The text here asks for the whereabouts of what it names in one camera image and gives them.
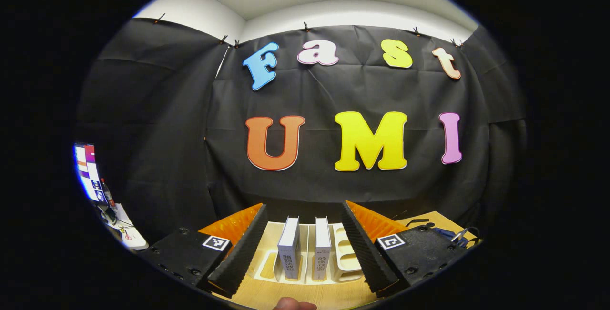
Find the clip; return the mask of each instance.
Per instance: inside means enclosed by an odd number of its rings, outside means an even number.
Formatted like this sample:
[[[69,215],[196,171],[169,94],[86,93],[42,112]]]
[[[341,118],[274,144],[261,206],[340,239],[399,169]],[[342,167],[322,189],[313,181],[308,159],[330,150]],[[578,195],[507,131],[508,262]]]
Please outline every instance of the clip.
[[[159,17],[158,20],[155,20],[153,24],[159,23],[159,21],[161,21],[161,19],[163,19],[163,16],[165,16],[165,12],[163,13],[163,15],[161,15],[161,17]]]

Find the pink letter i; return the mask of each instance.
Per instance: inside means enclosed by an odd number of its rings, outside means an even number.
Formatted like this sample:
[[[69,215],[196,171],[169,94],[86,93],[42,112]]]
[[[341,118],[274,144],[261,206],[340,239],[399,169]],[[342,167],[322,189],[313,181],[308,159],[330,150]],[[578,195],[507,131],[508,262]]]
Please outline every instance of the pink letter i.
[[[462,160],[462,152],[459,151],[459,115],[453,112],[443,112],[438,116],[438,119],[445,127],[445,154],[441,161],[445,165],[460,162]]]

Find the orange letter u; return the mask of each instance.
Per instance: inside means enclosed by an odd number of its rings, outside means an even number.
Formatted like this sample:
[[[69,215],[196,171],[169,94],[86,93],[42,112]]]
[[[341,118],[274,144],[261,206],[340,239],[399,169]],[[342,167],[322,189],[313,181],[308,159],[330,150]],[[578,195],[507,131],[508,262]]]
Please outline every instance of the orange letter u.
[[[266,153],[266,133],[273,120],[269,117],[252,117],[246,120],[248,127],[248,159],[262,170],[282,171],[292,166],[299,153],[299,129],[305,123],[301,116],[284,116],[279,124],[284,130],[284,151],[279,156]]]

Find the desk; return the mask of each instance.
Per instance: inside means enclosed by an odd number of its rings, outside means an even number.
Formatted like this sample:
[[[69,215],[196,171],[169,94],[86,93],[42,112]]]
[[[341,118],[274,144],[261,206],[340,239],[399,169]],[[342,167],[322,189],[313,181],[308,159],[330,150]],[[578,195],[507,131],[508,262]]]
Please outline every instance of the desk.
[[[120,203],[116,203],[116,223],[107,225],[111,228],[117,229],[121,231],[121,239],[122,244],[129,249],[146,249],[148,248],[148,243],[142,235],[135,229],[133,222],[129,219],[129,216],[125,212],[125,209],[122,207]]]
[[[464,229],[436,211],[410,217],[409,219],[399,220],[397,222],[406,225],[414,219],[429,219],[429,222],[434,223],[435,227],[451,230],[453,232],[459,232]],[[412,223],[410,227],[424,225],[426,223],[427,222]],[[467,232],[464,237],[470,240],[475,236],[470,232]],[[474,242],[469,243],[467,247],[470,248],[472,245],[474,245]],[[318,310],[344,310],[379,300],[368,288],[368,284],[364,282],[364,277],[342,284],[290,285],[257,280],[246,274],[240,288],[231,299],[217,295],[216,293],[212,294],[233,303],[259,310],[272,310],[281,297],[292,297],[297,301],[307,301],[316,304]]]

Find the bottle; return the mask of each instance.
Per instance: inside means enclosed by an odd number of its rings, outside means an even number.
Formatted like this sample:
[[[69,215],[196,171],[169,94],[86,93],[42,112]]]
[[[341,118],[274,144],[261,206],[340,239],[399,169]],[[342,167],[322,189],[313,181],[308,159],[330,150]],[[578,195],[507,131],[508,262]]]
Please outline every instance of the bottle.
[[[104,190],[104,195],[106,195],[108,204],[111,206],[111,208],[116,210],[116,204],[114,203],[114,200],[112,199],[111,191],[108,189],[108,186],[104,182],[104,178],[100,178],[100,181],[102,182],[102,190]]]

